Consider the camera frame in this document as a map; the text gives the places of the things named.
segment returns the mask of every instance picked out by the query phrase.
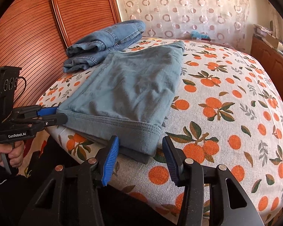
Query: ribbed blue pad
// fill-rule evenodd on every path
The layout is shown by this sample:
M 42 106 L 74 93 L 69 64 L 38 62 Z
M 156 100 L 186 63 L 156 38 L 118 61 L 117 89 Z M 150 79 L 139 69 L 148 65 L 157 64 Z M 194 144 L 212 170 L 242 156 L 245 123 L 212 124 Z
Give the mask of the ribbed blue pad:
M 168 142 L 166 141 L 166 138 L 164 137 L 162 139 L 162 150 L 164 152 L 168 170 L 170 173 L 171 180 L 175 183 L 177 186 L 179 184 L 179 174 L 178 174 L 178 167 L 175 162 L 175 158 L 170 150 L 170 147 L 168 145 Z
M 103 167 L 103 177 L 102 177 L 103 186 L 106 186 L 112 177 L 114 165 L 118 155 L 118 149 L 119 149 L 119 139 L 118 137 L 115 137 Z

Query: floral bedspread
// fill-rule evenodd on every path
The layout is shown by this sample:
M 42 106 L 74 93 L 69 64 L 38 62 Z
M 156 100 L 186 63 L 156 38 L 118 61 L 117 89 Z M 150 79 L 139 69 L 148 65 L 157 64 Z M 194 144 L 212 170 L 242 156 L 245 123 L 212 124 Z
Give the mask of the floral bedspread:
M 125 51 L 174 41 L 143 38 Z M 283 207 L 283 102 L 251 56 L 209 43 L 184 42 L 180 84 L 163 122 L 162 137 L 169 135 L 187 157 L 203 165 L 225 164 L 267 223 Z M 63 75 L 37 104 L 57 106 L 95 68 Z M 101 148 L 63 126 L 50 127 L 48 132 L 78 162 L 94 157 Z M 170 179 L 161 140 L 147 165 L 119 155 L 110 185 L 176 222 L 184 188 Z M 204 216 L 208 216 L 209 187 L 204 190 Z

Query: folded teal shirt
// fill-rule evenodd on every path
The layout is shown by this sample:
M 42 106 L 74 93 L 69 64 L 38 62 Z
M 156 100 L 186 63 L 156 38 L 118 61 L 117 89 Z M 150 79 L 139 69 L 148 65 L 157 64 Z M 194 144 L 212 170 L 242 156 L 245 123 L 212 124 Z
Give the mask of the folded teal shirt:
M 178 86 L 184 43 L 110 52 L 58 108 L 66 127 L 91 140 L 120 139 L 120 152 L 146 163 Z

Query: screw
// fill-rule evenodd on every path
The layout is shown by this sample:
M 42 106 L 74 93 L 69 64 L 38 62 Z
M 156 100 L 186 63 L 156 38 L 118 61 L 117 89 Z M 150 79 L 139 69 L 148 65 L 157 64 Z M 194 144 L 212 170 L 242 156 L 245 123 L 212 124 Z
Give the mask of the screw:
M 58 171 L 62 171 L 63 170 L 63 166 L 62 165 L 57 165 L 55 167 L 55 170 L 58 172 Z
M 89 164 L 95 164 L 97 162 L 97 159 L 96 158 L 90 158 L 89 160 L 88 160 L 88 163 Z
M 194 163 L 194 160 L 191 159 L 191 158 L 186 158 L 184 161 L 185 161 L 187 164 L 193 164 L 193 163 Z
M 223 164 L 219 165 L 218 167 L 221 171 L 225 171 L 227 169 L 226 165 Z

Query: stack of folded jeans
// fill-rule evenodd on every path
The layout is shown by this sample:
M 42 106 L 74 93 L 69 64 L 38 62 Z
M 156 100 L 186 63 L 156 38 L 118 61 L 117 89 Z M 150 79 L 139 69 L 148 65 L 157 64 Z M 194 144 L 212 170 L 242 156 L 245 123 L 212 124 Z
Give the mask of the stack of folded jeans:
M 64 62 L 63 71 L 86 70 L 101 63 L 108 53 L 121 51 L 140 40 L 145 27 L 140 20 L 129 20 L 92 32 L 67 48 L 69 59 Z

